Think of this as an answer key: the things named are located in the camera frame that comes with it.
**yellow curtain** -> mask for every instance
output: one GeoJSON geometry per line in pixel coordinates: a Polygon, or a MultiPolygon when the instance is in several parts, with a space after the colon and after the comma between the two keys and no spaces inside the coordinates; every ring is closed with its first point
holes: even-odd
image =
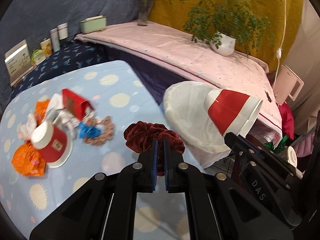
{"type": "MultiPolygon", "coordinates": [[[[169,0],[156,0],[149,20],[184,31],[183,25],[188,19],[188,12],[197,2],[189,0],[182,3],[175,0],[170,4],[169,0]]],[[[301,22],[302,5],[303,0],[287,0],[287,28],[281,61],[286,58],[295,40],[301,22]]],[[[265,32],[258,51],[250,51],[250,54],[266,62],[270,72],[274,72],[277,67],[276,50],[280,46],[284,28],[284,0],[262,0],[259,4],[252,4],[252,7],[260,16],[268,16],[271,26],[265,32]],[[267,33],[275,35],[273,46],[267,38],[267,33]]],[[[236,50],[245,52],[239,46],[236,46],[236,50]]]]}

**crumpled orange plastic bag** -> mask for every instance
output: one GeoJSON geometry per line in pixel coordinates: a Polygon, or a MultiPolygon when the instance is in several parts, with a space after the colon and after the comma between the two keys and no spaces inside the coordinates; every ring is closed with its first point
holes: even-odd
{"type": "Polygon", "coordinates": [[[42,120],[44,119],[45,111],[47,110],[49,102],[50,100],[47,99],[46,101],[37,101],[36,103],[36,109],[34,113],[37,119],[38,126],[41,124],[42,120]]]}
{"type": "Polygon", "coordinates": [[[46,165],[45,159],[34,149],[30,141],[18,147],[11,163],[15,170],[24,176],[42,176],[46,165]]]}

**white plant pot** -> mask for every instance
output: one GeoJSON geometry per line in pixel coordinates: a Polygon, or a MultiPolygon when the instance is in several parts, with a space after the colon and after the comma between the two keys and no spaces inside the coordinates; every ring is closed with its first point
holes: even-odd
{"type": "Polygon", "coordinates": [[[222,56],[230,56],[235,51],[236,39],[231,38],[223,33],[219,34],[221,35],[221,45],[218,48],[216,48],[216,45],[211,42],[211,48],[214,52],[222,56]]]}

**mint green box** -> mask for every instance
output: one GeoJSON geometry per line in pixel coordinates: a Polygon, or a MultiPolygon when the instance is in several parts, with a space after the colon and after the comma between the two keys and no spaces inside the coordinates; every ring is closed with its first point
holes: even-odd
{"type": "Polygon", "coordinates": [[[83,34],[104,30],[107,26],[107,19],[104,16],[87,18],[80,22],[80,30],[83,34]]]}

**glass vase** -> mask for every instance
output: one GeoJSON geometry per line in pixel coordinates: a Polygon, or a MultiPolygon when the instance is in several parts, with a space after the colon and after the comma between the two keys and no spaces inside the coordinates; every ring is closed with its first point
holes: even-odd
{"type": "Polygon", "coordinates": [[[148,26],[148,16],[153,5],[153,0],[140,0],[138,26],[148,26]]]}

